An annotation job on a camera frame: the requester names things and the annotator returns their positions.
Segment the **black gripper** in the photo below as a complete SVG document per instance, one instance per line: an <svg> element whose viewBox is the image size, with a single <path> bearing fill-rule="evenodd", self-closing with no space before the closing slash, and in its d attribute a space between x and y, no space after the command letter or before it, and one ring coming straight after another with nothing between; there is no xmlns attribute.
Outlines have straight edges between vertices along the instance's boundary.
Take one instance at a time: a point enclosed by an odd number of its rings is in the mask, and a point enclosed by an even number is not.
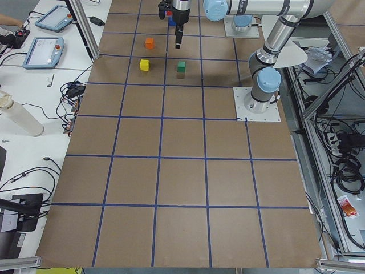
<svg viewBox="0 0 365 274"><path fill-rule="evenodd" d="M158 4L159 18L163 20L167 11L177 24L175 28L175 48L179 49L183 38L183 24L189 21L190 0L164 0Z"/></svg>

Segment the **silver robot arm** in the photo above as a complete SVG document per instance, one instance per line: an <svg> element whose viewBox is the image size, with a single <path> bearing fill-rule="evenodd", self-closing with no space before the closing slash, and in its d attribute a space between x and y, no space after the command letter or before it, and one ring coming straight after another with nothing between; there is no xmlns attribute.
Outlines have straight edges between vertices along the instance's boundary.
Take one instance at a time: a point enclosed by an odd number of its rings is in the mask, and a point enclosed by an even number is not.
<svg viewBox="0 0 365 274"><path fill-rule="evenodd" d="M275 15L277 21L261 48L249 58L253 87L244 99L245 108L255 114L266 112L278 91L281 75L276 62L302 19L322 15L333 1L204 1L206 17L219 21L227 15Z"/></svg>
<svg viewBox="0 0 365 274"><path fill-rule="evenodd" d="M252 15L235 15L232 21L232 29L239 33L247 32L253 26L260 26L255 19Z"/></svg>

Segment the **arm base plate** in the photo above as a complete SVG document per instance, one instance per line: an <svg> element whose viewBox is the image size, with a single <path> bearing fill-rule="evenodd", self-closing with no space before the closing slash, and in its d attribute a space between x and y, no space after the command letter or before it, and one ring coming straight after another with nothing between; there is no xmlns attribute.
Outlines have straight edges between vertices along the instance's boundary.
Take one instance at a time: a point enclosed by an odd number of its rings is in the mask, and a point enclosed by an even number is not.
<svg viewBox="0 0 365 274"><path fill-rule="evenodd" d="M258 39L259 23L252 15L229 15L224 18L225 36L229 38Z"/></svg>
<svg viewBox="0 0 365 274"><path fill-rule="evenodd" d="M280 122L281 117L275 96L268 102L256 102L251 87L233 87L236 119L242 122Z"/></svg>

